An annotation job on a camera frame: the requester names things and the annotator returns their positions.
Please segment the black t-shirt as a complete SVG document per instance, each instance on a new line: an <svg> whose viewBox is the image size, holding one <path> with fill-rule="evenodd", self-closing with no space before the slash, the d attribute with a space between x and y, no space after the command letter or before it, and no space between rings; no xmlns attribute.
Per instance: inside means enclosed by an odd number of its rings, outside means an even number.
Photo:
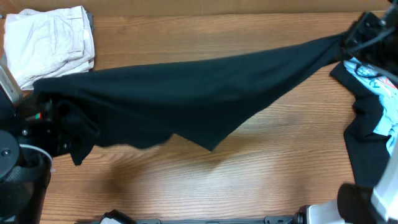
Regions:
<svg viewBox="0 0 398 224"><path fill-rule="evenodd" d="M111 68L44 78L34 93L50 98L80 165L94 146L146 149L173 134L213 150L340 54L342 35L212 60Z"/></svg>

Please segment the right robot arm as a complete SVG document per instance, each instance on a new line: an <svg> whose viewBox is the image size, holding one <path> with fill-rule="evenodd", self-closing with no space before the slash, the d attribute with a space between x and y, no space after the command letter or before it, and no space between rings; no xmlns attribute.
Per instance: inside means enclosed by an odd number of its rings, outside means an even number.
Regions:
<svg viewBox="0 0 398 224"><path fill-rule="evenodd" d="M351 55L344 62L347 72L357 81L380 78L397 85L397 1L382 18L365 12L349 28L342 43ZM376 134L390 134L389 160L374 187L343 184L337 199L322 205L301 207L292 223L397 223L397 92L387 88L371 90L383 107Z"/></svg>

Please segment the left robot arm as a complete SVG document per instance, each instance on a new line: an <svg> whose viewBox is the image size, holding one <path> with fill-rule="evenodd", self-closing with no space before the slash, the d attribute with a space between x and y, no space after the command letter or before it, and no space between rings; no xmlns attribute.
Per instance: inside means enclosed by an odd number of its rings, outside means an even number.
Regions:
<svg viewBox="0 0 398 224"><path fill-rule="evenodd" d="M1 223L39 223L53 158L71 141L51 100L1 93Z"/></svg>

